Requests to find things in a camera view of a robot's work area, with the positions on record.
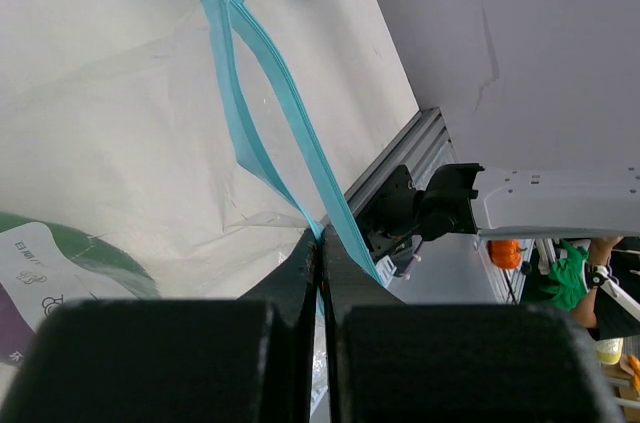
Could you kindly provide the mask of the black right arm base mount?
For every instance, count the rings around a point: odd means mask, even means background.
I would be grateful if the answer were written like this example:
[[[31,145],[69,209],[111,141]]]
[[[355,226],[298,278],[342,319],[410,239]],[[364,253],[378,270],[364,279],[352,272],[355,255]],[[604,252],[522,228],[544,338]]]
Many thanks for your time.
[[[414,199],[418,195],[405,164],[397,166],[356,217],[374,262],[410,247],[417,233]]]

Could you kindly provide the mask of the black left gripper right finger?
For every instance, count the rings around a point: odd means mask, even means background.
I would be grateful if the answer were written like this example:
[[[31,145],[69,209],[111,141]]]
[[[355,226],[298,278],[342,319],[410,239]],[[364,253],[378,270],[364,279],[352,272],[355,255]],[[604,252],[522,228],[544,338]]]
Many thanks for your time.
[[[409,305],[322,243],[335,422],[620,422],[589,336],[550,305]]]

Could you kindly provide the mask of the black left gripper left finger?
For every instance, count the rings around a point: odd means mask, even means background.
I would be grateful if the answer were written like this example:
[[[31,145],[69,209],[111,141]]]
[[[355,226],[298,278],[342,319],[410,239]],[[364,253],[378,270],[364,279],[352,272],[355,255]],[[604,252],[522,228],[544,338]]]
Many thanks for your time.
[[[318,246],[235,300],[107,300],[62,307],[38,330],[5,422],[305,422]]]

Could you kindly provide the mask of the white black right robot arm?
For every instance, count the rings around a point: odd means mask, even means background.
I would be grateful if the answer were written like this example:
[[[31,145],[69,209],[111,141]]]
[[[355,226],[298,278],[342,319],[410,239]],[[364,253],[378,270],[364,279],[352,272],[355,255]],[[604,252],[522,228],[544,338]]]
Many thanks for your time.
[[[639,234],[639,166],[591,170],[504,170],[447,164],[417,193],[422,238],[486,240]]]

